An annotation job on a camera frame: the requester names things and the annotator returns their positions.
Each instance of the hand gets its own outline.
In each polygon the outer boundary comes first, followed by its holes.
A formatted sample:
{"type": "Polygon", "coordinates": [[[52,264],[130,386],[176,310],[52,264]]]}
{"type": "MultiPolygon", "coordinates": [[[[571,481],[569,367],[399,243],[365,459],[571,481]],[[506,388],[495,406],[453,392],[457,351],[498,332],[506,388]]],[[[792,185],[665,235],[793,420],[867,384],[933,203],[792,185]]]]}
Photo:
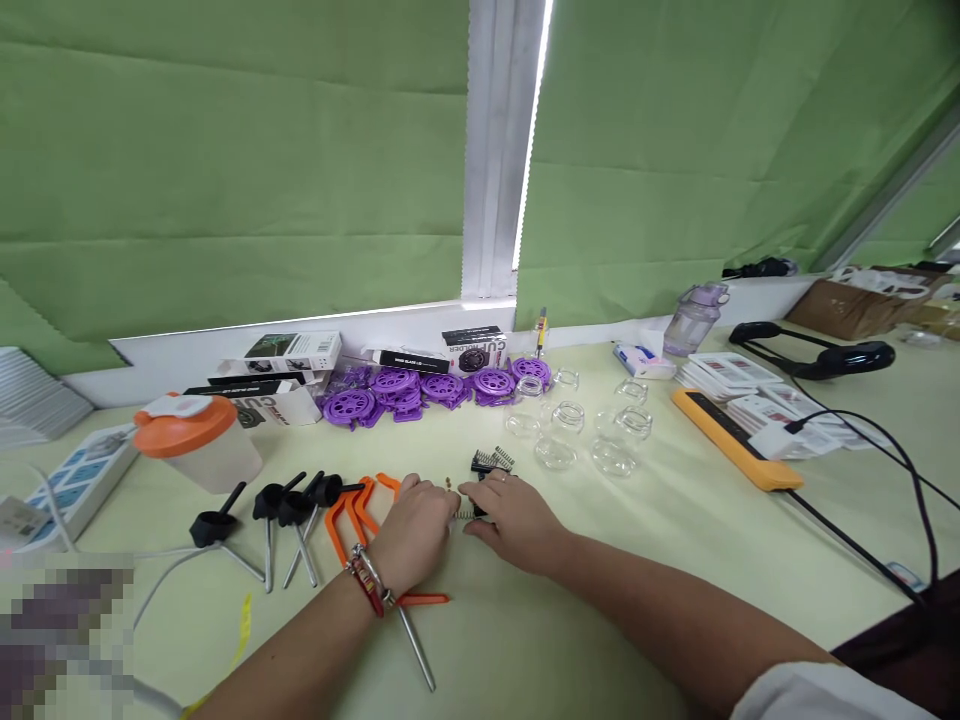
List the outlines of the hand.
{"type": "Polygon", "coordinates": [[[494,524],[470,522],[463,532],[478,537],[511,565],[534,575],[552,575],[564,562],[574,537],[532,485],[503,470],[478,483],[464,483],[460,492],[486,510],[494,524]]]}
{"type": "Polygon", "coordinates": [[[383,585],[399,598],[423,581],[440,561],[450,536],[449,524],[460,509],[460,496],[407,475],[400,498],[370,545],[370,560],[383,585]]]}

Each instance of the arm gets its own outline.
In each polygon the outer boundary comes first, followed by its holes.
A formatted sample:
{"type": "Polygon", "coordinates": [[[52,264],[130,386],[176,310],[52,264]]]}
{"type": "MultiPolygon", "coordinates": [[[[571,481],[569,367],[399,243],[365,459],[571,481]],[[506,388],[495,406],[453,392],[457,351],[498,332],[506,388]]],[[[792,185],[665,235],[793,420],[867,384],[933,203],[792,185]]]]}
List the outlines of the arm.
{"type": "Polygon", "coordinates": [[[775,665],[837,662],[779,620],[708,582],[571,533],[520,478],[495,470],[460,491],[495,523],[475,520],[465,533],[596,607],[677,685],[725,717],[775,665]]]}
{"type": "MultiPolygon", "coordinates": [[[[440,561],[460,496],[407,475],[370,545],[384,586],[400,597],[440,561]]],[[[377,619],[356,578],[341,572],[217,686],[193,720],[326,717],[377,619]]]]}

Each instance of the bracelet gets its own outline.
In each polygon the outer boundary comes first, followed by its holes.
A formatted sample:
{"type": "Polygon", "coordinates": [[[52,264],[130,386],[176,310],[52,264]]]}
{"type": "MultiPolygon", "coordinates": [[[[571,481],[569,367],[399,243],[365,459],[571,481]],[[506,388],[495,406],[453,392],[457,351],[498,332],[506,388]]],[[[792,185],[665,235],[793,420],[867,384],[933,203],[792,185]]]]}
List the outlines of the bracelet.
{"type": "Polygon", "coordinates": [[[389,610],[396,605],[396,598],[393,596],[393,591],[390,590],[390,588],[383,586],[383,580],[380,579],[380,573],[378,573],[377,569],[373,566],[370,556],[367,555],[367,549],[362,543],[357,543],[353,546],[352,562],[355,561],[359,561],[360,564],[362,564],[363,568],[367,571],[367,574],[369,574],[373,580],[373,583],[376,586],[377,599],[380,601],[380,604],[384,610],[389,610]]]}
{"type": "Polygon", "coordinates": [[[370,601],[370,605],[373,607],[373,611],[377,614],[377,617],[383,617],[383,601],[380,600],[377,583],[367,571],[363,561],[359,557],[354,556],[350,559],[350,562],[347,563],[345,569],[360,583],[360,587],[363,588],[363,592],[366,593],[367,599],[370,601]]]}

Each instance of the yellow device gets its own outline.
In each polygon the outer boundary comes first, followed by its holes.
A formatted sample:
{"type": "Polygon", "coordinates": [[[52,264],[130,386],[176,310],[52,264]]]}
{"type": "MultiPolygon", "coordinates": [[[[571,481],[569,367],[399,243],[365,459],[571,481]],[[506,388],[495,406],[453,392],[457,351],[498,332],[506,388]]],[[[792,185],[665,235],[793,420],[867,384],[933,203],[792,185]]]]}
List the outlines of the yellow device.
{"type": "Polygon", "coordinates": [[[763,457],[750,444],[747,431],[699,390],[680,388],[673,394],[673,402],[761,490],[803,487],[802,477],[785,463],[763,457]]]}

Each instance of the metal spring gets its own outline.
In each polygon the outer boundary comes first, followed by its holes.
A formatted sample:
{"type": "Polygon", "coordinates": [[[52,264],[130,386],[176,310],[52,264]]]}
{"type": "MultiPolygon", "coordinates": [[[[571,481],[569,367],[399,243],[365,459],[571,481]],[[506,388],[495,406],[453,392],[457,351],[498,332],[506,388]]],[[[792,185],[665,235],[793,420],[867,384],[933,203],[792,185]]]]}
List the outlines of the metal spring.
{"type": "Polygon", "coordinates": [[[503,465],[507,472],[513,470],[514,460],[507,454],[507,451],[502,447],[497,445],[497,449],[493,451],[493,457],[500,461],[499,464],[503,465]]]}
{"type": "Polygon", "coordinates": [[[474,459],[474,462],[477,463],[477,465],[486,465],[488,467],[497,466],[497,458],[495,458],[490,453],[485,453],[485,452],[482,452],[481,450],[477,450],[477,454],[473,456],[473,459],[474,459]]]}

